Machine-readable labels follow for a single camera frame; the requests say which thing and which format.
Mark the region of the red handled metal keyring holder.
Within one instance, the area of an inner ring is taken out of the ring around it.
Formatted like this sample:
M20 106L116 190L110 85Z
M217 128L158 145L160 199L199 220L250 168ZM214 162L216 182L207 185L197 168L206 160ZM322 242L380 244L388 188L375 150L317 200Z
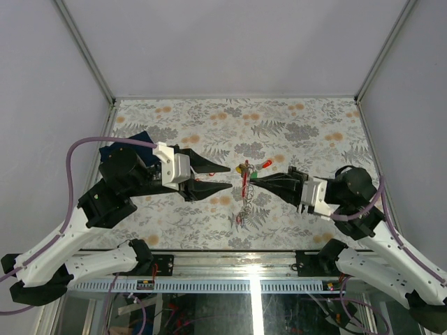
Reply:
M238 215L236 216L236 222L239 225L244 224L245 218L251 213L251 187L250 187L250 176L253 172L253 167L249 164L249 161L246 160L241 166L244 167L244 172L240 173L242 178L242 208L239 211Z

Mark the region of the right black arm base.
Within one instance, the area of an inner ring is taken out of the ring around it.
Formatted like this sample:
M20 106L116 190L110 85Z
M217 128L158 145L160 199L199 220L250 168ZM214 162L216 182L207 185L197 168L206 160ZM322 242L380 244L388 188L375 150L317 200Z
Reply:
M339 277L342 274L331 256L310 251L295 251L295 267L299 277Z

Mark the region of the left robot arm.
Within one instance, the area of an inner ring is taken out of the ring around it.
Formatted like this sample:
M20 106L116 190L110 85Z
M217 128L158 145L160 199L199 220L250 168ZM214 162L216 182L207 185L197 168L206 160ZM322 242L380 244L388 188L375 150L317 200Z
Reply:
M159 143L152 153L158 160L146 165L135 149L114 150L99 165L101 179L78 200L65 222L29 251L2 257L4 273L16 279L10 287L15 303L43 306L81 282L109 274L151 272L154 256L142 239L101 253L76 254L136 212L134 197L178 193L187 202L197 202L231 188L228 183L197 180L196 174L230 172L230 168L192 149Z

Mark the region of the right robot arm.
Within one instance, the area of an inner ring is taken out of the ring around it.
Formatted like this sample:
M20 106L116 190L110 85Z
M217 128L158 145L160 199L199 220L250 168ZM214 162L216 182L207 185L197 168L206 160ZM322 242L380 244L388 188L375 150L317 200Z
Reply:
M366 169L345 165L333 178L321 178L290 167L286 173L250 183L301 211L333 221L343 235L387 262L379 264L331 239L318 253L318 266L324 274L339 271L356 277L399 302L420 326L435 334L446 331L446 271L396 231L386 208L376 207L384 183L374 187Z

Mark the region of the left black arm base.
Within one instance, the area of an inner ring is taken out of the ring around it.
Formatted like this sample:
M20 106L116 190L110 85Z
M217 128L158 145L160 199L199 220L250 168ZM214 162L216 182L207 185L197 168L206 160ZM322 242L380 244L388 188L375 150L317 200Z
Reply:
M143 269L140 276L151 278L171 277L173 275L175 256L172 254L155 254L152 263Z

